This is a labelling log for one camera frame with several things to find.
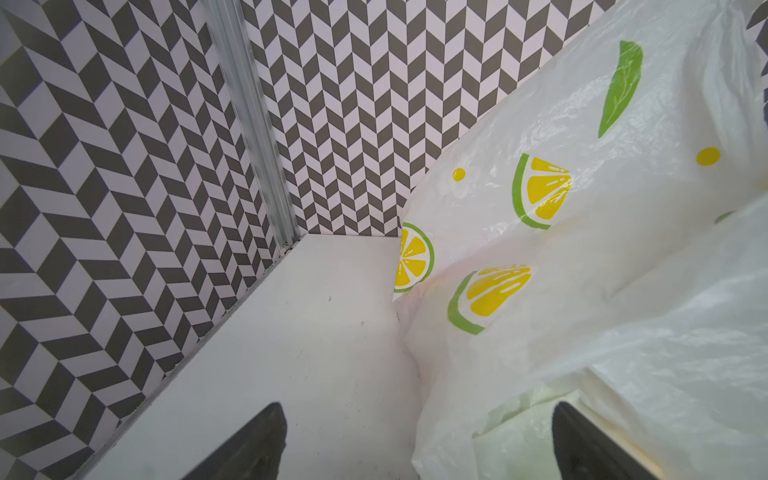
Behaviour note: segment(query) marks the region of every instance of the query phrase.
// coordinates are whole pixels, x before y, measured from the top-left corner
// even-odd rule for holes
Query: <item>plastic bag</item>
[[[414,190],[395,302],[422,377],[422,478],[552,478],[547,425],[507,423],[541,388],[577,396],[665,478],[763,476],[758,4],[618,2]]]

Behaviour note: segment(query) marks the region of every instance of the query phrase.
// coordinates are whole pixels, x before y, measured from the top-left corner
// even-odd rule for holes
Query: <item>black and white wallpaper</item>
[[[279,256],[199,0],[0,2],[0,478],[70,477]]]
[[[388,236],[442,149],[615,3],[239,1],[300,229]]]

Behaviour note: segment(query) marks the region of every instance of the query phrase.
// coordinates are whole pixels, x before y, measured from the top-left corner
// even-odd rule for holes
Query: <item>yellow dot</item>
[[[705,148],[696,156],[699,165],[714,165],[720,159],[720,151],[715,147]]]

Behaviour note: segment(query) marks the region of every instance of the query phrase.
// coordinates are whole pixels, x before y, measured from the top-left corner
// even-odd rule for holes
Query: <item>citrus slice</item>
[[[528,283],[534,271],[527,265],[507,265],[470,273],[448,302],[448,320],[477,335],[493,323],[493,313]]]
[[[520,220],[547,230],[552,217],[563,206],[573,182],[570,172],[541,158],[523,154],[512,181],[512,206]]]
[[[407,292],[432,272],[435,251],[429,238],[416,225],[402,224],[400,261],[395,276],[395,293]]]

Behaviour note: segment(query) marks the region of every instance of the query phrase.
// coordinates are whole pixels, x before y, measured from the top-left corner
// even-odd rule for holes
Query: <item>metal edge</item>
[[[238,0],[203,0],[203,4],[276,239],[280,247],[290,247],[300,238],[300,231],[288,198],[277,145],[270,133],[243,11]]]
[[[125,435],[125,432],[128,431],[128,429],[141,417],[141,414],[146,412],[147,409],[154,403],[155,400],[157,400],[157,397],[160,396],[160,394],[168,387],[168,385],[173,382],[173,380],[176,378],[176,376],[181,372],[181,370],[187,366],[189,362],[192,361],[192,359],[197,355],[198,352],[200,352],[206,343],[208,343],[208,340],[210,340],[216,333],[221,329],[221,326],[225,324],[225,322],[240,308],[243,303],[248,300],[248,297],[251,296],[251,294],[256,291],[256,288],[261,285],[264,280],[277,268],[277,266],[280,264],[280,262],[283,261],[283,259],[287,257],[287,255],[282,256],[279,258],[275,263],[270,265],[266,271],[264,271],[264,275],[262,275],[261,278],[259,278],[253,285],[250,286],[248,291],[243,295],[241,299],[239,299],[234,306],[226,311],[224,315],[221,317],[221,320],[219,323],[214,325],[212,329],[208,332],[208,334],[203,337],[203,339],[197,343],[196,346],[189,352],[188,355],[186,355],[177,365],[174,367],[173,370],[171,370],[166,377],[163,379],[163,381],[160,383],[160,385],[149,395],[147,398],[142,402],[134,411],[131,413],[131,415],[120,424],[119,427],[117,427],[112,434],[112,436],[107,440],[107,443],[105,443],[100,449],[98,449],[88,460],[85,461],[85,463],[75,472],[74,476],[71,477],[71,480],[84,480],[86,477],[88,477],[88,474],[91,473],[91,470],[94,469],[96,464],[98,464],[105,456],[106,454],[112,450],[112,448],[118,443],[120,438]]]

